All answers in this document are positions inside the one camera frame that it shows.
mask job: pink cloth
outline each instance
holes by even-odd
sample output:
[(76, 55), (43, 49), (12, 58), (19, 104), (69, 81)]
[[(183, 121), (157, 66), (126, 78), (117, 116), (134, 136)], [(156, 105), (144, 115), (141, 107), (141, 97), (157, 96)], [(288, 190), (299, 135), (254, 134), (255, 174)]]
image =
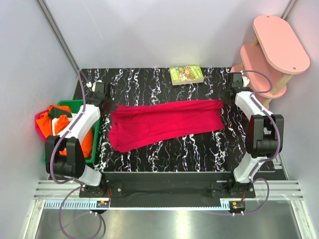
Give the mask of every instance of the pink cloth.
[(42, 139), (42, 141), (43, 141), (44, 143), (45, 143), (45, 137), (44, 137), (44, 135), (42, 134), (42, 132), (41, 132), (41, 130), (40, 130), (38, 124), (36, 123), (36, 120), (38, 120), (38, 119), (40, 118), (41, 114), (43, 114), (43, 113), (45, 113), (45, 112), (49, 112), (49, 111), (48, 111), (48, 110), (42, 111), (42, 112), (36, 114), (35, 117), (34, 117), (34, 118), (35, 118), (35, 120), (34, 120), (35, 130), (38, 132), (39, 136), (41, 137), (41, 139)]
[(111, 113), (112, 148), (128, 152), (148, 144), (188, 134), (224, 128), (220, 100), (183, 101), (156, 106), (117, 105)]

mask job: book cover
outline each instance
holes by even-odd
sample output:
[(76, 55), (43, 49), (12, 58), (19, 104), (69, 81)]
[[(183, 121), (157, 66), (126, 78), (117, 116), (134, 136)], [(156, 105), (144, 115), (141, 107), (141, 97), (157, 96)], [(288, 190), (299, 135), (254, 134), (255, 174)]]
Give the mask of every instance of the book cover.
[(173, 86), (204, 82), (204, 76), (199, 65), (171, 67), (169, 72)]

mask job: wooden shelf leg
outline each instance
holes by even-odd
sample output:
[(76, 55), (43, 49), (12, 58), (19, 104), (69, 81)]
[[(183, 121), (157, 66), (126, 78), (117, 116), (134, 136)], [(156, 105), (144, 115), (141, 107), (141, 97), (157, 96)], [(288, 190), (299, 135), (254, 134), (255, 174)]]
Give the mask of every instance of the wooden shelf leg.
[(272, 99), (266, 98), (263, 102), (263, 106), (266, 107)]
[(257, 38), (257, 36), (254, 37), (254, 39), (253, 39), (253, 41), (251, 42), (251, 44), (252, 44), (253, 46), (256, 46), (256, 45), (258, 44), (258, 38)]
[(273, 96), (278, 94), (278, 92), (285, 86), (285, 84), (287, 84), (287, 82), (291, 79), (292, 76), (293, 75), (284, 74), (278, 82), (278, 84), (273, 87), (270, 94), (272, 94)]

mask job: dark green cloth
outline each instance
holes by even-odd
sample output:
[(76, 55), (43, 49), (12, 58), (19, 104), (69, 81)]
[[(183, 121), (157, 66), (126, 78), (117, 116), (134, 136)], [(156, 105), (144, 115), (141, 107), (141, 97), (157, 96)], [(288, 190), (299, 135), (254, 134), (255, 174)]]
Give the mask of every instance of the dark green cloth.
[(50, 119), (59, 118), (62, 115), (67, 115), (68, 118), (72, 118), (72, 114), (68, 111), (61, 110), (59, 108), (53, 107), (48, 113)]

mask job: black marble tabletop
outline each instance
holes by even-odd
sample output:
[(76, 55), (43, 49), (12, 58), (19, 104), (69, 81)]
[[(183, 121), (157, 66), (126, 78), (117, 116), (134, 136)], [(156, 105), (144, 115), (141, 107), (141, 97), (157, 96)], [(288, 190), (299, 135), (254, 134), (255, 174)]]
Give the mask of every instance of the black marble tabletop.
[[(213, 100), (224, 92), (229, 68), (202, 68), (204, 83), (172, 86), (168, 68), (83, 69), (90, 82), (111, 82), (115, 104), (125, 106), (157, 105), (175, 101)], [(74, 99), (81, 99), (78, 84)], [(225, 129), (163, 140), (127, 153), (114, 151), (108, 140), (112, 119), (101, 117), (94, 168), (125, 172), (211, 172), (231, 171), (245, 154), (244, 127), (248, 120), (236, 106), (221, 109)], [(272, 162), (262, 171), (274, 171)]]

